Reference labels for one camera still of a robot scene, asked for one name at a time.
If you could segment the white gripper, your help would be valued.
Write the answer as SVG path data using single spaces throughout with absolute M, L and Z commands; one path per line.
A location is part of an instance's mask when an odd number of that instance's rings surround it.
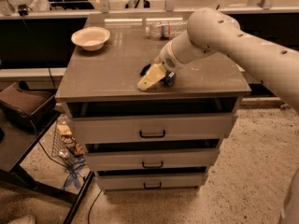
M 146 65 L 140 75 L 141 79 L 137 87 L 145 91 L 162 80 L 166 75 L 166 70 L 177 72 L 182 68 L 182 63 L 176 58 L 172 50 L 172 41 L 166 43 L 158 56 L 154 59 L 154 64 Z

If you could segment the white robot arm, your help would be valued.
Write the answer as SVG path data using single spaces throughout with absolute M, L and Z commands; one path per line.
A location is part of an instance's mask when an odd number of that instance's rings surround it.
M 299 224 L 298 53 L 241 31 L 212 8 L 189 18 L 155 62 L 184 67 L 218 51 L 260 80 L 278 99 L 246 100 L 205 186 L 192 202 L 166 207 L 173 224 Z

